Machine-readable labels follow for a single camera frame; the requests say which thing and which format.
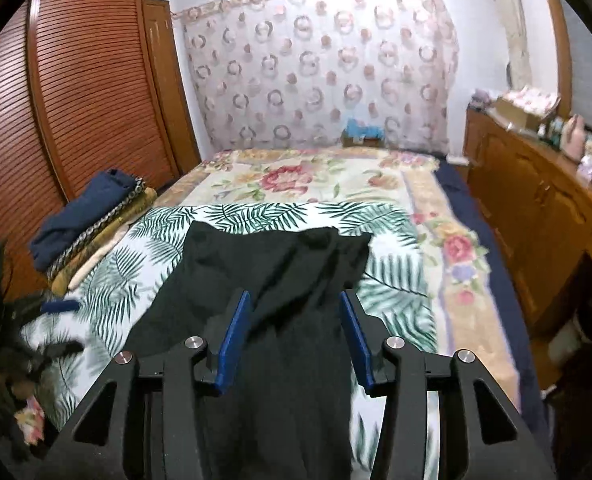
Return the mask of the black garment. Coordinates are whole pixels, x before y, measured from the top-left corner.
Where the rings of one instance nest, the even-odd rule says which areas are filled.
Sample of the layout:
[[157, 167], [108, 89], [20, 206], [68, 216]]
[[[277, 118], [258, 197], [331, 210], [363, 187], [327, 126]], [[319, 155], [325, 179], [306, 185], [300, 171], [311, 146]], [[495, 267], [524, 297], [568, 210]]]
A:
[[237, 289], [253, 299], [233, 385], [200, 408], [217, 479], [347, 479], [351, 362], [339, 296], [358, 284], [367, 235], [333, 228], [236, 235], [194, 222], [183, 256], [126, 348], [154, 356], [205, 335]]

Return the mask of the palm leaf print blanket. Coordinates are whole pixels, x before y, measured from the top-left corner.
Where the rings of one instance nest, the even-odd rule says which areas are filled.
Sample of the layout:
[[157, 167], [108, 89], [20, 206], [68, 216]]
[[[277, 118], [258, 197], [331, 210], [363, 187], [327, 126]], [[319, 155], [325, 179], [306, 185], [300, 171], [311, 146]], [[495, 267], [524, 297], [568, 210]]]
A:
[[278, 278], [282, 289], [303, 292], [306, 272], [288, 270], [284, 258], [260, 244], [262, 232], [369, 234], [369, 255], [357, 284], [362, 306], [380, 318], [389, 333], [416, 348], [432, 353], [445, 349], [445, 321], [435, 300], [444, 263], [427, 246], [426, 229], [414, 223], [405, 206], [343, 202], [154, 208], [70, 293], [77, 310], [42, 315], [24, 331], [36, 347], [69, 339], [84, 343], [80, 356], [57, 360], [48, 369], [37, 394], [56, 428], [66, 425], [118, 351], [129, 347], [136, 354], [156, 353], [175, 344], [182, 327], [207, 322], [197, 309], [172, 308], [159, 299], [161, 292], [177, 287], [172, 272], [196, 257], [185, 237], [197, 222], [231, 234], [244, 245], [217, 259], [214, 278], [185, 283], [191, 298], [203, 288], [231, 289], [238, 271], [255, 271], [263, 281]]

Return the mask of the navy folded garment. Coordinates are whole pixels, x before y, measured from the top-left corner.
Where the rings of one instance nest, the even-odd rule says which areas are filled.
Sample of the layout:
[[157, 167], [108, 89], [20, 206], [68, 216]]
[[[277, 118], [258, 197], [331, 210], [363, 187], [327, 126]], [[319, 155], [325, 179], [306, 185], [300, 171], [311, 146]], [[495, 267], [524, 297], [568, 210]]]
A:
[[82, 233], [133, 195], [142, 182], [115, 168], [96, 174], [80, 196], [42, 222], [29, 243], [34, 268], [46, 272]]

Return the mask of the floral bedspread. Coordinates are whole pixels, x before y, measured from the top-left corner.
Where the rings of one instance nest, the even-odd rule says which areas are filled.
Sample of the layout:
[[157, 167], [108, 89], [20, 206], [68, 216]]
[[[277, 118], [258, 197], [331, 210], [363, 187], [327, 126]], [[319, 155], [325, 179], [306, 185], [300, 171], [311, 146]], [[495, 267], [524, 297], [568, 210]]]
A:
[[452, 211], [430, 155], [375, 148], [222, 152], [162, 194], [164, 207], [260, 203], [389, 203], [410, 209], [444, 266], [435, 300], [445, 349], [473, 350], [514, 403], [520, 378], [491, 292], [478, 235]]

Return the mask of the gold folded garment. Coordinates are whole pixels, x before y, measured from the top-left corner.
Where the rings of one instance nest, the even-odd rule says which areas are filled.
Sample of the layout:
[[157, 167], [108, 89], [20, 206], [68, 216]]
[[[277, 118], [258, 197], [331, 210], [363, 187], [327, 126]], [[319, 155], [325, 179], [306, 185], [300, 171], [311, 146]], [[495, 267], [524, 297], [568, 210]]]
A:
[[48, 272], [51, 292], [64, 296], [74, 290], [100, 260], [125, 236], [133, 222], [145, 214], [157, 198], [154, 188], [144, 190], [117, 214], [94, 226], [90, 234], [83, 234], [61, 262], [54, 263]]

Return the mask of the grey patterned folded garment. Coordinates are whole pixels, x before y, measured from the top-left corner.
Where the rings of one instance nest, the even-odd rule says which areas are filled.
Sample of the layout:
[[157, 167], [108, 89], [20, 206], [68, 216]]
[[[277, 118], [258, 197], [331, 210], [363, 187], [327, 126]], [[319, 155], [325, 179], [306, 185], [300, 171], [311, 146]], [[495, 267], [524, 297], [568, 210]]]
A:
[[[124, 208], [124, 207], [125, 207], [125, 206], [126, 206], [128, 203], [130, 203], [130, 202], [131, 202], [131, 201], [132, 201], [132, 200], [133, 200], [133, 199], [134, 199], [136, 196], [138, 196], [138, 195], [139, 195], [139, 194], [140, 194], [140, 193], [141, 193], [141, 192], [144, 190], [144, 188], [146, 188], [146, 183], [145, 183], [145, 180], [144, 180], [143, 178], [140, 178], [140, 179], [142, 179], [142, 180], [143, 180], [143, 182], [142, 182], [141, 184], [139, 184], [139, 185], [136, 187], [136, 192], [134, 192], [134, 194], [133, 194], [133, 195], [130, 195], [130, 196], [129, 196], [129, 197], [126, 199], [126, 200], [124, 200], [124, 201], [123, 201], [123, 202], [122, 202], [122, 203], [121, 203], [119, 206], [117, 206], [117, 207], [116, 207], [116, 208], [115, 208], [115, 209], [114, 209], [112, 212], [110, 212], [110, 213], [109, 213], [109, 214], [108, 214], [108, 215], [107, 215], [107, 216], [106, 216], [104, 219], [102, 219], [102, 220], [100, 220], [100, 221], [96, 222], [94, 226], [100, 226], [100, 225], [102, 224], [102, 221], [103, 221], [103, 220], [108, 220], [112, 214], [117, 214], [117, 213], [118, 213], [118, 211], [121, 211], [121, 209], [122, 209], [122, 208]], [[91, 233], [91, 230], [92, 230], [92, 228], [90, 228], [90, 229], [88, 229], [86, 232], [82, 233], [82, 234], [80, 235], [80, 237], [78, 237], [78, 240], [80, 240], [80, 238], [83, 236], [83, 234], [90, 234], [90, 233]], [[60, 256], [59, 256], [59, 257], [56, 259], [56, 261], [55, 261], [55, 262], [61, 262], [61, 260], [62, 260], [63, 256], [66, 254], [66, 252], [67, 252], [69, 249], [72, 249], [72, 246], [70, 246], [68, 249], [66, 249], [66, 250], [65, 250], [65, 251], [64, 251], [64, 252], [63, 252], [63, 253], [62, 253], [62, 254], [61, 254], [61, 255], [60, 255]], [[53, 270], [54, 263], [52, 264], [52, 266], [50, 266], [50, 267], [49, 267], [49, 269], [48, 269], [48, 270], [46, 270], [46, 272], [44, 272], [44, 273], [43, 273], [43, 274], [44, 274], [44, 276], [46, 277], [46, 279], [48, 279], [48, 272], [49, 272], [49, 270]]]

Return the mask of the blue cloth in box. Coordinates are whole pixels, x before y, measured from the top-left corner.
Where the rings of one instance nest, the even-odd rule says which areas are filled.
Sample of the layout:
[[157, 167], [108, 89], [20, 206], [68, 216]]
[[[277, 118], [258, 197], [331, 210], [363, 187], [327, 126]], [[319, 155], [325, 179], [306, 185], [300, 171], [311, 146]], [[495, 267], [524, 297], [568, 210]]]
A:
[[366, 146], [367, 148], [384, 148], [384, 129], [377, 126], [367, 125], [351, 118], [342, 133], [342, 144], [344, 148], [354, 146]]

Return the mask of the navy bed sheet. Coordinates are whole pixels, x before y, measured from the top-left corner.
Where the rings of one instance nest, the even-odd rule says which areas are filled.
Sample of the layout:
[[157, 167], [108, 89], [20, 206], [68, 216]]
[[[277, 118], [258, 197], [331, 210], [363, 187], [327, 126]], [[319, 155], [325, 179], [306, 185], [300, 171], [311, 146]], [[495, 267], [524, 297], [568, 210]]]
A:
[[491, 268], [491, 292], [496, 300], [501, 323], [505, 335], [508, 337], [520, 378], [522, 415], [535, 439], [547, 451], [549, 449], [549, 427], [546, 422], [546, 409], [540, 396], [527, 328], [510, 274], [506, 270], [500, 249], [494, 238], [494, 232], [480, 213], [464, 179], [456, 171], [456, 168], [449, 165], [444, 158], [440, 158], [435, 176], [446, 193], [456, 218], [471, 228], [478, 235], [482, 246], [489, 250], [486, 258]]

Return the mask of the wooden sideboard cabinet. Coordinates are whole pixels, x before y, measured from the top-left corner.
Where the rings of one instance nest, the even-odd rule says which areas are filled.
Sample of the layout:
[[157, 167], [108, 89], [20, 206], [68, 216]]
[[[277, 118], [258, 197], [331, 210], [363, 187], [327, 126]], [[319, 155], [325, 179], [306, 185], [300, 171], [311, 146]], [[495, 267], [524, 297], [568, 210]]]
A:
[[552, 148], [466, 113], [467, 183], [489, 224], [528, 330], [555, 334], [573, 316], [592, 331], [592, 185]]

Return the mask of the pink patterned curtain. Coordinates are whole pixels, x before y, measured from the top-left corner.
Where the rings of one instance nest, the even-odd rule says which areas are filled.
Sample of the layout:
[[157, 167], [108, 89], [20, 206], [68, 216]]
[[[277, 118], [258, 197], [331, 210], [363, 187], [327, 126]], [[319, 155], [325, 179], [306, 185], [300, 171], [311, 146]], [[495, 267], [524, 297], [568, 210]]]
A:
[[356, 124], [448, 152], [459, 45], [442, 0], [214, 0], [180, 20], [216, 151], [337, 145]]

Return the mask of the cardboard box with floral cloth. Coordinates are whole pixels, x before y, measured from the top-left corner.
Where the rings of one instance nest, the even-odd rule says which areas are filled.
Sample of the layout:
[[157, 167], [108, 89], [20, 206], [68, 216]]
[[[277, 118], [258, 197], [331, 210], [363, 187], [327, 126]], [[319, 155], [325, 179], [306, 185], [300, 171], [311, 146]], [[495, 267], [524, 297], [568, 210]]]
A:
[[492, 109], [516, 128], [537, 131], [556, 113], [560, 101], [556, 92], [525, 86], [503, 93]]

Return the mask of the pink jug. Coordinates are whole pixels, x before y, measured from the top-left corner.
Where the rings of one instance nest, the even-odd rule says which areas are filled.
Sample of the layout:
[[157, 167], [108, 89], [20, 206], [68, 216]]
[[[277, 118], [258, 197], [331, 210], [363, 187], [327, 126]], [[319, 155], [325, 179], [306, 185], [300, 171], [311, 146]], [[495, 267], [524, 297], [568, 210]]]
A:
[[584, 142], [586, 142], [584, 118], [575, 114], [564, 124], [560, 150], [568, 159], [578, 164], [584, 156]]

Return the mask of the brown louvered wardrobe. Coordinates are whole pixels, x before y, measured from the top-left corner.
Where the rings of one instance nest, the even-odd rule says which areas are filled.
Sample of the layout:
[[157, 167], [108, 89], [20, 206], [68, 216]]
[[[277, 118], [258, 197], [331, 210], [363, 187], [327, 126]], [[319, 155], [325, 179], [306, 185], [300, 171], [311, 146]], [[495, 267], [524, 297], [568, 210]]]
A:
[[26, 0], [0, 32], [0, 240], [10, 298], [42, 289], [30, 240], [117, 168], [161, 190], [200, 152], [165, 0]]

